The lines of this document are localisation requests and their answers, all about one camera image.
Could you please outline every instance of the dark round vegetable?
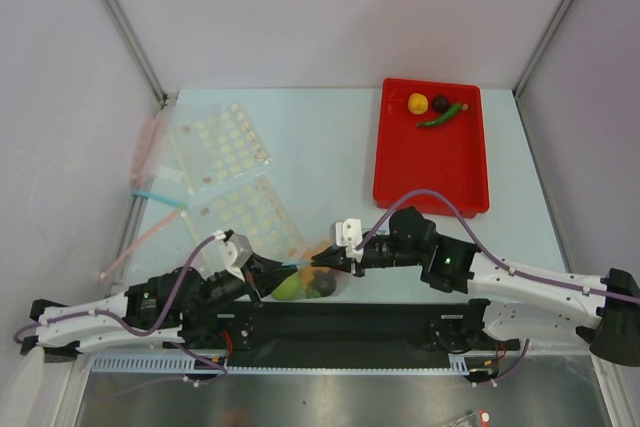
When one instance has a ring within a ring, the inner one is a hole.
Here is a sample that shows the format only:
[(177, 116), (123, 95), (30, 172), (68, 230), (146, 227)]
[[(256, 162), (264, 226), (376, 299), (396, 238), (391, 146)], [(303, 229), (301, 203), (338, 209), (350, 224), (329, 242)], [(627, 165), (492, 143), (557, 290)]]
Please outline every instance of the dark round vegetable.
[(309, 290), (317, 292), (321, 297), (329, 297), (337, 288), (338, 280), (330, 272), (316, 272), (308, 286)]
[(451, 103), (444, 95), (438, 95), (431, 102), (431, 107), (439, 114), (444, 114), (451, 108)]

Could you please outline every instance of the green chili pepper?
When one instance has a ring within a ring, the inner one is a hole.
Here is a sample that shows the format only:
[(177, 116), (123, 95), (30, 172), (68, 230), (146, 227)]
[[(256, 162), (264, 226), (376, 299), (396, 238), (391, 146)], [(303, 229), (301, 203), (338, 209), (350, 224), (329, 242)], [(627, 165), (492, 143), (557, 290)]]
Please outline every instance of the green chili pepper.
[(445, 122), (453, 119), (458, 112), (462, 110), (467, 110), (469, 106), (467, 104), (461, 104), (456, 102), (451, 106), (449, 110), (447, 110), (444, 114), (441, 114), (437, 119), (430, 120), (429, 122), (418, 122), (416, 127), (435, 127), (437, 125), (442, 125)]

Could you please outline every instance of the yellow fruit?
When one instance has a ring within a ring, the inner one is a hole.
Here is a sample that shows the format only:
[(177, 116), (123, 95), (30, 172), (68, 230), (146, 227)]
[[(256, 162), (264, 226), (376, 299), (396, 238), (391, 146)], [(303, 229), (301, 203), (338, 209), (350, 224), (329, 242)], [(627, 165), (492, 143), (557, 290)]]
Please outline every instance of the yellow fruit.
[(409, 112), (414, 115), (424, 114), (429, 108), (429, 101), (422, 94), (411, 94), (409, 97)]

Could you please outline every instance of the white panel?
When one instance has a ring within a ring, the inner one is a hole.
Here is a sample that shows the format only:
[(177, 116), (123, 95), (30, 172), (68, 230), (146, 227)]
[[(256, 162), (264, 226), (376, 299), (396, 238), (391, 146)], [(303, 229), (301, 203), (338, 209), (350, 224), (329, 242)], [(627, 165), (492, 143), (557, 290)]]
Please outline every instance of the white panel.
[(573, 267), (637, 280), (639, 32), (638, 0), (578, 0), (522, 99)]
[(512, 88), (559, 0), (120, 0), (165, 89)]
[[(2, 389), (33, 299), (100, 297), (152, 99), (99, 0), (0, 0), (0, 12)], [(41, 413), (66, 372), (47, 367)]]

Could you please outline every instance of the metallic floor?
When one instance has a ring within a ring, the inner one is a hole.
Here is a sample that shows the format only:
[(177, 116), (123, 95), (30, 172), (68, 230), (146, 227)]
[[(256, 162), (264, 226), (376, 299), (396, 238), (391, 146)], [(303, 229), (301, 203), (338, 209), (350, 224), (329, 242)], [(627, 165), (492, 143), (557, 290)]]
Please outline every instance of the metallic floor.
[(491, 427), (611, 425), (587, 356), (528, 357), (497, 388), (460, 377), (233, 375), (110, 396), (152, 378), (92, 374), (76, 427), (439, 427), (478, 409)]

